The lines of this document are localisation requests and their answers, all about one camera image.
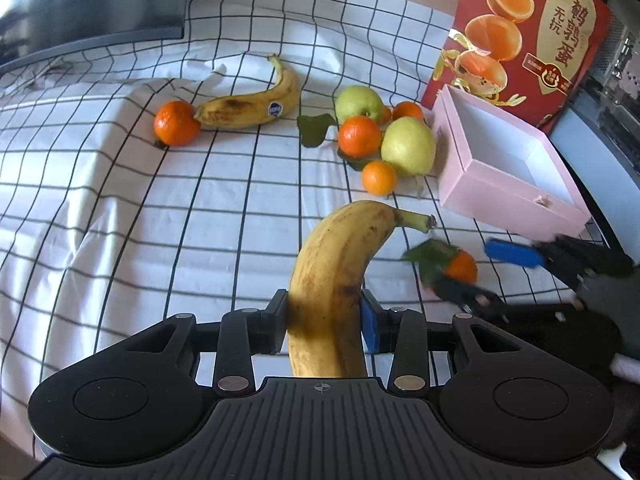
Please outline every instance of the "crosshair marking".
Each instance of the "crosshair marking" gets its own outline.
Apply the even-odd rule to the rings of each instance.
[[[321,394],[324,394],[325,391],[329,389],[331,389],[331,386],[329,386],[327,383],[318,383],[314,385],[314,390],[317,390]]]

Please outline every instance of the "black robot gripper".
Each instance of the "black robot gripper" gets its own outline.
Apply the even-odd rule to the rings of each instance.
[[[30,479],[590,479],[612,401],[589,374],[470,314],[451,324],[383,310],[363,290],[379,378],[267,378],[252,354],[280,351],[287,293],[265,310],[197,324],[177,314],[65,368],[33,393],[50,455]],[[429,352],[451,379],[430,385]],[[216,352],[212,386],[196,384]]]

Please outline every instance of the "mandarin orange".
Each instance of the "mandarin orange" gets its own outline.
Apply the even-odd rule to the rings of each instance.
[[[394,107],[393,112],[394,120],[399,119],[400,117],[413,117],[414,119],[423,121],[424,112],[422,111],[422,108],[420,108],[420,105],[411,101],[402,101]]]
[[[362,158],[380,148],[382,132],[376,121],[365,116],[355,116],[344,121],[338,131],[338,147],[349,156]]]
[[[184,101],[162,105],[154,119],[154,132],[168,146],[189,144],[200,133],[200,121],[193,118],[195,108]]]
[[[396,188],[397,182],[394,168],[384,160],[372,160],[362,170],[362,185],[372,195],[387,196]]]
[[[470,283],[473,285],[478,280],[478,266],[471,254],[460,249],[453,259],[449,262],[449,265],[445,269],[444,273],[463,283]]]

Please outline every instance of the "ribbed black surface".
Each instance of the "ribbed black surface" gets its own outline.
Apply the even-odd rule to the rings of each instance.
[[[275,378],[254,396],[220,402],[181,448],[144,464],[94,468],[59,458],[32,480],[611,480],[597,461],[521,468],[476,455],[421,400],[374,379]]]

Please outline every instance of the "green leaf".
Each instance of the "green leaf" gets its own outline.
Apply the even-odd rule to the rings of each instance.
[[[460,248],[447,244],[444,240],[429,238],[420,245],[406,250],[402,259],[418,264],[422,286],[428,287],[449,267],[449,263],[459,251]]]
[[[374,153],[373,155],[366,156],[364,158],[355,158],[353,156],[346,155],[340,148],[338,148],[338,156],[355,171],[362,171],[372,160],[380,159],[379,153]]]
[[[305,148],[317,148],[324,142],[329,126],[336,126],[334,117],[331,114],[317,116],[300,115],[296,121],[300,142]]]

